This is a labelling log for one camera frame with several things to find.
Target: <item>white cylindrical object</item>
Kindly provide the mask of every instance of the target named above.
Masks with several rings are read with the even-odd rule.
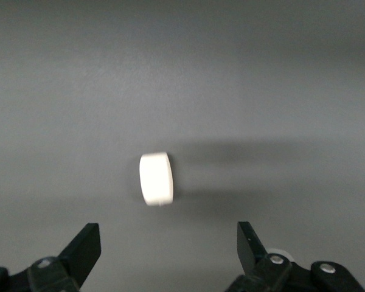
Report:
[[[139,162],[142,194],[149,206],[173,202],[173,178],[166,152],[144,154]]]
[[[266,249],[266,252],[268,254],[280,254],[280,255],[286,257],[288,260],[290,260],[290,262],[294,262],[293,256],[288,251],[284,251],[283,249],[268,248],[268,249]]]

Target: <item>metal screw head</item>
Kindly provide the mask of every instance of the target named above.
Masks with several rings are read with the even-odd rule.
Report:
[[[320,269],[323,272],[329,273],[329,274],[334,274],[335,273],[335,268],[331,265],[329,265],[328,263],[323,263],[320,265]]]
[[[276,265],[281,265],[284,262],[284,259],[279,257],[278,255],[272,255],[270,257],[270,261],[272,261],[272,263],[275,263]]]
[[[51,261],[49,259],[43,259],[41,260],[36,266],[39,267],[39,269],[43,269],[51,264]]]

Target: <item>white object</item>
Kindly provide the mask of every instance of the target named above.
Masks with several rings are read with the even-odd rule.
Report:
[[[294,262],[293,256],[288,251],[284,251],[283,249],[268,248],[268,249],[266,249],[266,252],[268,254],[280,254],[280,255],[286,257],[288,260],[290,260],[290,262]]]
[[[139,162],[142,194],[149,206],[173,202],[173,178],[166,152],[144,154]]]

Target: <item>gray background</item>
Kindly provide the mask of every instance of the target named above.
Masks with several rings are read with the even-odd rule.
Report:
[[[0,265],[96,221],[83,291],[223,291],[248,220],[365,287],[365,1],[148,2],[0,1]]]

